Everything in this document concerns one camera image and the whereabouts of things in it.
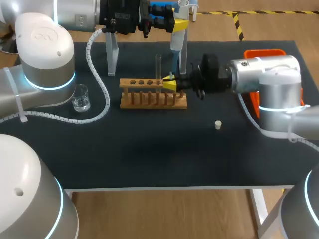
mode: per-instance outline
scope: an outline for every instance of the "orange tray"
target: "orange tray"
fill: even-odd
[[[281,56],[286,53],[281,49],[254,49],[247,50],[244,52],[244,58],[254,58],[254,57],[264,57],[264,56]],[[249,93],[251,101],[253,103],[257,117],[259,117],[259,92],[250,92]],[[304,106],[303,101],[303,89],[301,88],[301,105]]]

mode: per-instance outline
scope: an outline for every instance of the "yellow and black tape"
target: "yellow and black tape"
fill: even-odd
[[[319,11],[199,11],[197,15],[219,14],[319,14]]]
[[[235,23],[235,27],[237,29],[237,35],[238,35],[239,40],[240,41],[244,41],[245,38],[244,38],[243,30],[241,29],[241,26],[239,24],[238,14],[233,13],[233,20],[234,20],[234,23]]]

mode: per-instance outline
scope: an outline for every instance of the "black tabletop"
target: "black tabletop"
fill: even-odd
[[[187,186],[294,185],[318,162],[301,143],[262,136],[247,120],[236,94],[187,92],[187,110],[122,110],[120,78],[153,78],[155,54],[162,75],[171,69],[169,43],[119,43],[115,77],[108,77],[104,43],[94,43],[92,59],[111,97],[101,120],[74,125],[41,117],[0,124],[0,133],[28,143],[66,189]],[[246,49],[281,48],[301,65],[304,101],[319,104],[317,88],[291,41],[191,42],[188,62],[215,53],[222,64],[243,58]],[[102,91],[85,60],[85,43],[75,43],[76,80],[89,88],[91,109],[77,114],[70,102],[37,108],[73,119],[89,119],[103,108]],[[215,121],[222,129],[215,130]]]

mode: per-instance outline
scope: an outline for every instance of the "small glass cup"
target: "small glass cup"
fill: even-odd
[[[86,85],[77,84],[72,96],[72,104],[77,112],[85,112],[91,107],[88,88]]]

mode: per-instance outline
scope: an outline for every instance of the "white cable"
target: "white cable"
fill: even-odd
[[[109,96],[109,92],[108,90],[106,89],[103,81],[101,80],[99,74],[97,73],[97,71],[95,70],[94,66],[93,66],[93,63],[92,63],[92,60],[91,60],[91,46],[95,40],[96,37],[98,37],[99,35],[103,34],[102,30],[99,29],[97,31],[95,31],[92,36],[90,37],[87,45],[86,45],[86,50],[85,50],[85,53],[86,53],[86,60],[89,64],[89,67],[96,79],[96,81],[99,83],[103,93],[104,93],[104,96],[105,96],[105,107],[104,109],[102,110],[102,112],[100,112],[97,116],[91,118],[91,119],[83,119],[83,120],[78,120],[78,119],[69,119],[69,118],[65,118],[65,117],[62,117],[62,116],[57,116],[57,115],[53,115],[53,114],[49,114],[49,113],[45,113],[45,112],[39,112],[39,111],[24,111],[25,115],[26,116],[42,116],[42,117],[47,117],[47,118],[51,118],[51,119],[54,119],[54,120],[59,120],[59,121],[62,121],[62,122],[66,122],[66,123],[74,123],[74,124],[85,124],[85,123],[92,123],[92,122],[95,122],[97,120],[99,120],[100,118],[102,118],[106,113],[107,111],[109,110],[109,107],[110,107],[110,96]],[[3,123],[9,119],[12,119],[14,117],[18,117],[20,116],[19,113],[15,113],[15,114],[12,114],[12,115],[9,115],[7,117],[4,117],[2,119],[0,119],[0,123]]]
[[[249,113],[249,110],[247,109],[246,105],[245,105],[245,102],[243,100],[243,97],[241,96],[241,94],[238,94],[238,98],[239,98],[239,101],[240,101],[240,104],[241,106],[243,107],[249,121],[253,124],[253,126],[257,129],[257,130],[260,130],[260,127],[259,125],[254,121],[254,119],[252,118],[252,116],[250,115]],[[296,141],[293,141],[293,142],[300,142],[300,143],[303,143],[307,146],[309,146],[310,148],[313,148],[314,150],[316,150],[317,152],[319,152],[319,147],[316,146],[315,144],[303,139],[303,138],[297,138]]]

